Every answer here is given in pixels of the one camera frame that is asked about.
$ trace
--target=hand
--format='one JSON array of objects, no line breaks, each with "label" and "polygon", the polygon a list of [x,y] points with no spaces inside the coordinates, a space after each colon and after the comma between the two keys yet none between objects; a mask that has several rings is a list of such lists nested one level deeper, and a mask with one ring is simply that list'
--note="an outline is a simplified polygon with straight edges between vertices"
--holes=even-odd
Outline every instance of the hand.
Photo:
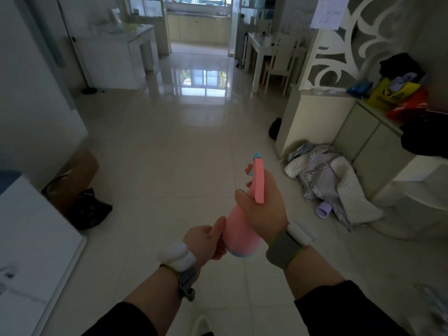
[{"label": "hand", "polygon": [[[247,165],[245,170],[249,174],[254,164]],[[274,242],[280,231],[286,230],[289,221],[286,216],[283,197],[277,187],[274,176],[264,170],[264,203],[259,204],[250,198],[245,191],[236,190],[235,200],[246,213],[253,230],[269,245]]]},{"label": "hand", "polygon": [[195,270],[199,273],[210,259],[219,260],[227,253],[221,238],[225,228],[225,217],[216,220],[214,226],[195,226],[188,230],[183,242],[196,257]]}]

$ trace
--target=clothing pile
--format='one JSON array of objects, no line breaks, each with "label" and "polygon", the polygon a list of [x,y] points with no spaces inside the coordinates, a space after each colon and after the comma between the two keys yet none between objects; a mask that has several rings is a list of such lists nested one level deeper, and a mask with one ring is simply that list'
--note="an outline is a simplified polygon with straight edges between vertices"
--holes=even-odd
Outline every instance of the clothing pile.
[{"label": "clothing pile", "polygon": [[348,160],[333,146],[307,141],[289,155],[288,162],[284,171],[291,179],[299,178],[305,200],[329,203],[349,231],[383,216],[364,196]]}]

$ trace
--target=bottle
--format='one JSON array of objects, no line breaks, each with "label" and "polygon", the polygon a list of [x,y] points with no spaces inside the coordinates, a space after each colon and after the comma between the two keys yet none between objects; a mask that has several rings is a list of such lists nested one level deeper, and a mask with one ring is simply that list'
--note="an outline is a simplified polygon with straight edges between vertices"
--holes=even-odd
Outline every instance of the bottle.
[{"label": "bottle", "polygon": [[[252,185],[247,195],[255,202],[264,203],[264,168],[260,153],[254,155]],[[262,239],[250,227],[243,209],[236,204],[227,217],[223,232],[224,245],[228,252],[236,257],[250,257],[260,247]]]}]

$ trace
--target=person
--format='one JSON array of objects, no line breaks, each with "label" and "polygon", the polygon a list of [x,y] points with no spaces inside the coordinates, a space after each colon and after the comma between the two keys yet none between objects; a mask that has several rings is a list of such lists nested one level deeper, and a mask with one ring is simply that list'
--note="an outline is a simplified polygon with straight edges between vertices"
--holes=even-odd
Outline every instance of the person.
[{"label": "person", "polygon": [[[264,193],[264,204],[257,204],[243,190],[235,191],[235,200],[253,230],[270,245],[287,228],[289,221],[283,197],[267,170]],[[196,279],[209,260],[219,260],[226,254],[221,238],[225,222],[226,218],[220,217],[213,226],[196,226],[185,235],[183,242],[196,257]],[[305,247],[287,264],[284,275],[311,336],[408,335],[312,246]],[[176,273],[166,266],[159,267],[84,336],[164,336],[181,306],[178,287]],[[201,316],[193,327],[193,336],[203,335],[213,335],[205,316]]]}]

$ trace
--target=paper note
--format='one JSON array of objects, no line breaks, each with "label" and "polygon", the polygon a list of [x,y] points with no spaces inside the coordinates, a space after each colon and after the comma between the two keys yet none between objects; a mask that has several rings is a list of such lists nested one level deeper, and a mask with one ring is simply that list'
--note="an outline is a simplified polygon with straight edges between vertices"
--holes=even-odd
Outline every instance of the paper note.
[{"label": "paper note", "polygon": [[314,13],[311,28],[339,29],[349,0],[319,0]]}]

